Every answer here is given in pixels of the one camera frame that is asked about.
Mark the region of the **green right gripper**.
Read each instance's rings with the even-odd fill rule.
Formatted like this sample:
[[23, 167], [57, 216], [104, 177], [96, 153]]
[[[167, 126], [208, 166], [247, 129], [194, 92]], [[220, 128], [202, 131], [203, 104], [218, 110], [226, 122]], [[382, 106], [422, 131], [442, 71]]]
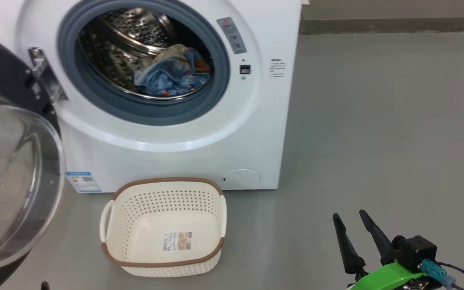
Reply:
[[349, 275], [356, 275], [356, 282], [349, 285], [348, 290], [431, 290], [431, 278], [421, 270], [420, 262], [394, 262], [398, 252], [392, 241], [383, 233], [381, 228], [373, 221], [365, 210], [359, 215], [363, 224], [372, 235], [375, 245], [381, 256], [383, 265], [378, 270], [367, 273], [364, 269], [366, 262], [353, 247], [346, 233], [338, 213], [333, 214], [333, 223], [340, 249], [343, 268]]

